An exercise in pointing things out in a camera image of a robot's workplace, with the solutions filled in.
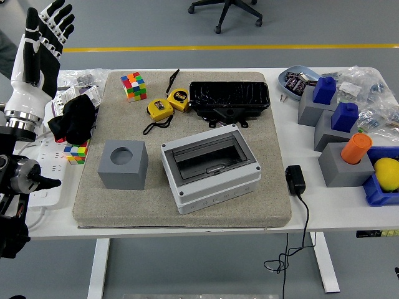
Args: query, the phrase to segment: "black power adapter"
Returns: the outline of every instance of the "black power adapter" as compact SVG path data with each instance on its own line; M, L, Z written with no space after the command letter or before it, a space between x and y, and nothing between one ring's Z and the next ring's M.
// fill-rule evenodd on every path
M300 165L290 165L286 169L286 181L290 195L302 194L306 189Z

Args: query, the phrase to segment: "rubik's cube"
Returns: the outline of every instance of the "rubik's cube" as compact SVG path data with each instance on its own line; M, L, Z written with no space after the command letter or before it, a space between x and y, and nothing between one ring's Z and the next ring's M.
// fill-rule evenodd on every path
M128 74L120 78L128 102L139 101L147 98L145 83L139 72Z
M64 148L64 154L66 155L68 161L72 165L84 164L87 156L87 151L89 150L90 140L85 141L81 145L70 145L67 144Z

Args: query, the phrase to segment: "yellow floor line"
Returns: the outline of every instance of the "yellow floor line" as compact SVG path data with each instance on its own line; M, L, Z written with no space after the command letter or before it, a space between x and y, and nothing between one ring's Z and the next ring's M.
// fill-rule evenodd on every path
M320 45L161 45L151 47L65 48L64 52L148 52L192 50L294 50L294 49L397 49L399 44L320 44Z

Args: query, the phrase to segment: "gray cube block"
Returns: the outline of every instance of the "gray cube block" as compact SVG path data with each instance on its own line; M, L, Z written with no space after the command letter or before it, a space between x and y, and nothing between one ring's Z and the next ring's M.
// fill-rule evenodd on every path
M330 105L313 102L314 86L306 86L298 107L298 124L315 126L324 110L335 111L337 109L337 96L334 95Z
M346 144L329 143L319 157L327 187L361 186L374 173L374 167L367 155L356 165L348 164L341 158L341 151Z
M357 126L353 126L350 133L331 129L333 111L324 110L314 129L314 150L323 151L330 142L348 142L357 133Z
M107 140L98 174L107 189L144 190L147 167L144 141Z

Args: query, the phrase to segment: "blue block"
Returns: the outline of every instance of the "blue block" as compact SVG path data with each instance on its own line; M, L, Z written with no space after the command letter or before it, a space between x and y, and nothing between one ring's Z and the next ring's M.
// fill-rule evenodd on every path
M354 103L339 103L331 117L331 129L350 133L359 118L357 105Z
M335 94L337 82L333 77L321 77L313 91L313 102L330 105L331 99Z

